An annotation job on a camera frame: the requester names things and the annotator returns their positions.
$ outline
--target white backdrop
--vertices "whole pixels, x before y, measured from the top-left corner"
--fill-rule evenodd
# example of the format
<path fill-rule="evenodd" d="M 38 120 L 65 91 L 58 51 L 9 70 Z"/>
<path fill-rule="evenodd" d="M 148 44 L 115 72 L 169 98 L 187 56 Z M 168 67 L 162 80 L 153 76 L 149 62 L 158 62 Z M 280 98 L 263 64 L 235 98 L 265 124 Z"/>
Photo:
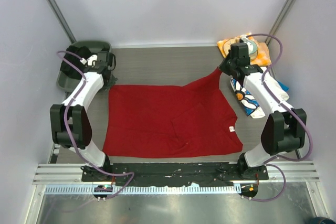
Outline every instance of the white backdrop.
<path fill-rule="evenodd" d="M 276 34 L 284 44 L 284 53 L 275 68 L 277 79 L 290 88 L 290 103 L 307 113 L 307 125 L 314 142 L 311 159 L 325 188 L 334 218 L 335 17 L 336 0 L 296 0 Z M 270 52 L 274 56 L 278 53 L 276 41 L 271 43 Z"/>
<path fill-rule="evenodd" d="M 285 0 L 56 0 L 77 40 L 208 44 L 269 32 Z"/>
<path fill-rule="evenodd" d="M 56 50 L 69 40 L 46 0 L 0 0 L 0 217 L 22 224 L 37 164 L 48 161 Z"/>

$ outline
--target red garment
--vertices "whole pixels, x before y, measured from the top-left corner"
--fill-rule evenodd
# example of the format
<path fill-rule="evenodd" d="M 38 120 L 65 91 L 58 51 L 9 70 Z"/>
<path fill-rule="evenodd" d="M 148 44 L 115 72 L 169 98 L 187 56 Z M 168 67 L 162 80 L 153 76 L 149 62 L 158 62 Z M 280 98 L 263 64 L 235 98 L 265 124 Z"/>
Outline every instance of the red garment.
<path fill-rule="evenodd" d="M 237 116 L 216 69 L 186 86 L 115 85 L 103 151 L 110 156 L 196 157 L 240 152 Z"/>

